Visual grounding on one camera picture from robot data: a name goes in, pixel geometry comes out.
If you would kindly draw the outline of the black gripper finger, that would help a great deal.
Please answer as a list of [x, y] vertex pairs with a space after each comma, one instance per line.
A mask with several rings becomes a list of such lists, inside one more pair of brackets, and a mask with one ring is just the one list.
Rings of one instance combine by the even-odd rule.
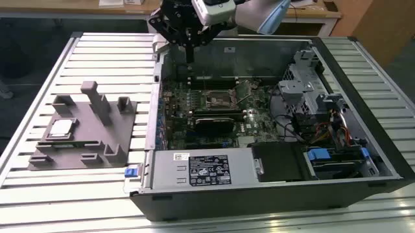
[[195, 48], [206, 46], [213, 39], [225, 30], [225, 22], [209, 26], [206, 29], [203, 27], [190, 29], [190, 62], [195, 62]]
[[159, 8], [151, 15], [149, 22], [158, 33], [171, 44], [185, 48], [186, 62], [190, 64], [190, 40], [186, 34], [185, 15], [181, 9]]

